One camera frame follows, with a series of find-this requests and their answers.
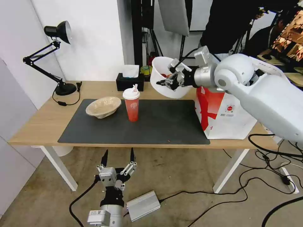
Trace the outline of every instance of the black desk mat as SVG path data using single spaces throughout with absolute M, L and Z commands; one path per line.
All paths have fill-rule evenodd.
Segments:
M 60 143 L 210 144 L 193 100 L 139 100 L 139 119 L 128 120 L 125 102 L 103 119 L 88 116 L 84 99 L 64 130 Z

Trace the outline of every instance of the plastic cup lid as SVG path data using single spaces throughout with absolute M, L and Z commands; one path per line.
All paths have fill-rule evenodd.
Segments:
M 132 88 L 128 88 L 123 92 L 124 99 L 137 99 L 140 96 L 140 92 L 137 89 L 138 84 L 133 85 Z

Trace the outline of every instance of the concrete floor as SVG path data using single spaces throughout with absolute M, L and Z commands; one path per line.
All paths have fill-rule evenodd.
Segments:
M 229 161 L 222 150 L 200 149 L 134 149 L 138 168 L 127 182 L 124 201 L 134 199 L 154 190 L 159 199 L 180 190 L 212 191 L 214 182 Z M 280 151 L 296 152 L 288 142 L 284 142 Z M 17 198 L 0 220 L 0 227 L 13 226 L 78 226 L 70 216 L 68 206 L 77 196 L 88 188 L 97 173 L 104 148 L 74 148 L 62 157 L 63 162 L 79 186 L 72 192 L 47 158 L 44 158 L 35 173 L 29 179 Z M 110 148 L 108 167 L 124 167 L 129 162 L 130 149 Z M 281 158 L 272 163 L 277 167 Z M 264 166 L 253 151 L 246 156 L 243 164 Z M 239 175 L 247 170 L 239 166 L 229 179 L 223 192 L 234 192 L 239 188 Z M 303 179 L 303 170 L 289 166 L 288 171 Z M 253 170 L 244 175 L 242 182 L 250 177 L 261 177 L 267 183 L 288 192 L 278 176 L 266 170 Z M 88 212 L 98 209 L 104 197 L 103 186 L 99 183 L 86 196 L 80 199 L 73 211 L 86 224 Z M 193 226 L 261 226 L 265 215 L 278 204 L 302 196 L 284 195 L 259 180 L 251 181 L 247 187 L 248 200 L 243 203 L 219 205 L 200 218 Z M 138 221 L 131 223 L 129 216 L 124 217 L 124 226 L 177 226 L 186 227 L 208 207 L 223 201 L 241 200 L 243 191 L 237 195 L 181 194 L 163 202 L 161 208 Z M 270 218 L 270 226 L 302 226 L 303 202 L 289 205 Z

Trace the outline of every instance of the wooden table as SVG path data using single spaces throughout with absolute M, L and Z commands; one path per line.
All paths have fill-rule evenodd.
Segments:
M 36 114 L 18 131 L 9 141 L 12 145 L 35 145 L 40 146 L 51 163 L 70 186 L 75 191 L 77 183 L 58 157 L 52 146 L 76 146 L 76 147 L 137 147 L 137 148 L 225 148 L 236 149 L 236 153 L 230 160 L 229 164 L 217 180 L 213 189 L 218 193 L 234 170 L 240 164 L 250 149 L 255 147 L 248 141 L 244 140 L 210 140 L 210 144 L 192 145 L 192 144 L 87 144 L 87 143 L 58 143 L 72 116 L 83 99 L 98 99 L 104 96 L 116 96 L 122 98 L 122 92 L 117 91 L 115 82 L 106 81 L 83 81 L 81 87 L 81 99 L 73 106 L 59 106 L 50 98 Z M 78 98 L 75 92 L 69 96 L 55 96 L 56 100 L 66 103 L 73 103 Z M 169 99 L 157 93 L 150 83 L 144 84 L 144 91 L 141 92 L 140 99 Z M 195 99 L 195 89 L 191 89 L 182 99 Z M 267 133 L 261 124 L 257 123 L 251 133 Z M 267 149 L 277 149 L 277 144 L 270 137 L 255 137 L 254 141 L 261 147 Z
M 274 56 L 271 56 L 272 59 L 268 60 L 263 58 L 262 56 L 265 54 L 269 54 L 271 52 L 270 49 L 263 51 L 261 54 L 258 55 L 258 59 L 265 61 L 266 63 L 269 63 L 271 65 L 284 65 L 281 61 L 276 59 Z M 297 87 L 303 87 L 303 75 L 301 73 L 295 73 L 295 72 L 284 72 L 287 78 Z

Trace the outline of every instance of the light stand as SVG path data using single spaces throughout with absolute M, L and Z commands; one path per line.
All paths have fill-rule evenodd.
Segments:
M 62 78 L 55 76 L 51 73 L 48 73 L 44 69 L 41 69 L 39 66 L 35 65 L 36 61 L 38 61 L 39 59 L 49 55 L 50 53 L 56 51 L 57 49 L 59 49 L 60 43 L 61 43 L 60 41 L 55 40 L 51 44 L 42 48 L 41 50 L 38 50 L 37 52 L 33 53 L 32 55 L 29 55 L 28 57 L 23 58 L 23 62 L 25 64 L 29 65 L 30 67 L 38 70 L 40 73 L 43 73 L 44 75 L 51 78 L 52 80 L 56 81 L 58 83 L 58 86 L 55 89 L 56 94 L 60 95 L 60 96 L 65 96 L 65 95 L 70 95 L 70 94 L 74 93 L 77 90 L 76 86 L 74 84 L 67 84 L 67 83 L 63 82 Z M 38 53 L 42 52 L 43 50 L 45 50 L 51 46 L 54 46 L 55 48 L 45 54 L 37 55 Z

